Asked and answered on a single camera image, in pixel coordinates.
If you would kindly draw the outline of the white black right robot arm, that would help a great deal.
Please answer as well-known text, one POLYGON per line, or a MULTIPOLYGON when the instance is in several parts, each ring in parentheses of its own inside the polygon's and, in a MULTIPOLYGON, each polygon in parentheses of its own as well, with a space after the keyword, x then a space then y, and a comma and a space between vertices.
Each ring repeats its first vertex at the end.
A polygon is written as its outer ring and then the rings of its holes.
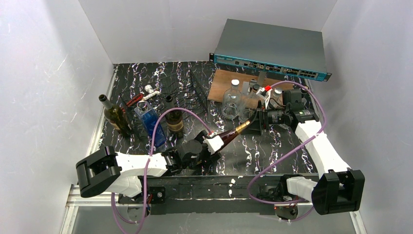
POLYGON ((284 122, 302 142, 296 149, 307 149, 319 180, 312 181, 299 174, 283 175, 275 188, 249 197, 276 206, 308 201, 320 215, 358 211, 365 183, 362 171, 351 169, 338 155, 323 131, 325 123, 320 122, 313 110, 305 109, 298 89, 283 91, 282 100, 284 122))

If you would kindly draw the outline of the blue square glass bottle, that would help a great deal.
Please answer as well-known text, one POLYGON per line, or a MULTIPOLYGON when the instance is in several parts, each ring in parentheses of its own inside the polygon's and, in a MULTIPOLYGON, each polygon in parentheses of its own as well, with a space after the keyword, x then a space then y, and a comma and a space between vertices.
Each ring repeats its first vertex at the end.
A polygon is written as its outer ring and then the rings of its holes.
MULTIPOLYGON (((142 122, 148 135, 151 137, 154 132, 154 127, 158 121, 158 115, 153 109, 153 107, 146 100, 138 101, 137 107, 134 109, 137 113, 139 120, 142 122)), ((156 128, 156 135, 154 138, 154 146, 160 147, 166 142, 166 136, 164 134, 163 128, 159 123, 156 128)))

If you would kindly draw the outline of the clear bottle gold label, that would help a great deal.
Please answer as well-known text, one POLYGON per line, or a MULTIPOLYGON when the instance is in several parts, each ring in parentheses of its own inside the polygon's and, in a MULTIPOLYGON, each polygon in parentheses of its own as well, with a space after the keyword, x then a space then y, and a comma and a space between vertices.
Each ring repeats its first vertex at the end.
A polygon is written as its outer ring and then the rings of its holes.
POLYGON ((308 93, 309 87, 308 87, 308 86, 304 86, 304 88, 301 88, 300 90, 301 90, 301 93, 302 93, 303 95, 305 95, 305 94, 308 93))

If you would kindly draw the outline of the dark bottle gold foil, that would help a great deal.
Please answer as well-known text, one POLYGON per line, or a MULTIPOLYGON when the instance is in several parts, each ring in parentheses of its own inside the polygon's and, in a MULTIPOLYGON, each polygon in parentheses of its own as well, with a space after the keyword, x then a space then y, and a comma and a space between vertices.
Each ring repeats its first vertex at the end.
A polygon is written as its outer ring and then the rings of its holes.
POLYGON ((211 153, 207 149, 207 145, 203 143, 204 137, 208 135, 208 133, 203 130, 201 131, 195 138, 195 140, 199 141, 202 146, 202 150, 195 161, 195 165, 200 165, 204 163, 209 163, 213 161, 217 161, 222 157, 221 150, 224 149, 235 137, 237 137, 243 129, 249 124, 249 121, 242 123, 241 125, 237 126, 232 130, 228 130, 226 132, 218 134, 224 142, 224 146, 219 150, 219 152, 211 155, 211 153))

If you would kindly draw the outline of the dark bottle brown label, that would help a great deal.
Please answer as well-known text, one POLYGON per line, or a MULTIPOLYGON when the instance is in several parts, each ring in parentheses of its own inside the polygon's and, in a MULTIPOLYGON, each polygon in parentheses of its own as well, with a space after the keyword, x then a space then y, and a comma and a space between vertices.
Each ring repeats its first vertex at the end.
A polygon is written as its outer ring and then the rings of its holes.
POLYGON ((132 135, 132 130, 121 107, 110 102, 105 94, 99 95, 98 99, 104 106, 104 116, 107 121, 121 136, 130 137, 132 135))

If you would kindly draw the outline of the clear bottle grey label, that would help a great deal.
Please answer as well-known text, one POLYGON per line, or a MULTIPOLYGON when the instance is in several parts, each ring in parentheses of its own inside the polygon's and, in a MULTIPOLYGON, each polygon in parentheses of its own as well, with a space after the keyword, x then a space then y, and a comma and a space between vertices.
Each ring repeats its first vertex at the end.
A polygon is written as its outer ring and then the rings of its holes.
POLYGON ((242 93, 238 89, 239 84, 238 79, 233 79, 231 81, 231 87, 223 94, 222 114, 226 119, 234 119, 239 114, 242 99, 242 93))

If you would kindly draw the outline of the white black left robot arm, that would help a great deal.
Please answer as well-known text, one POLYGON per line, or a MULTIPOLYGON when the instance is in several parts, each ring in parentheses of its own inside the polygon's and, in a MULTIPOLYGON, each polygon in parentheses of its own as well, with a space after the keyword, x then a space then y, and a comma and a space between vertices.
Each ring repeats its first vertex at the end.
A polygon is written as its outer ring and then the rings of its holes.
POLYGON ((103 192, 135 197, 143 191, 143 176, 173 176, 215 156, 224 146, 219 136, 200 136, 153 155, 129 155, 107 146, 76 164, 80 195, 103 192))

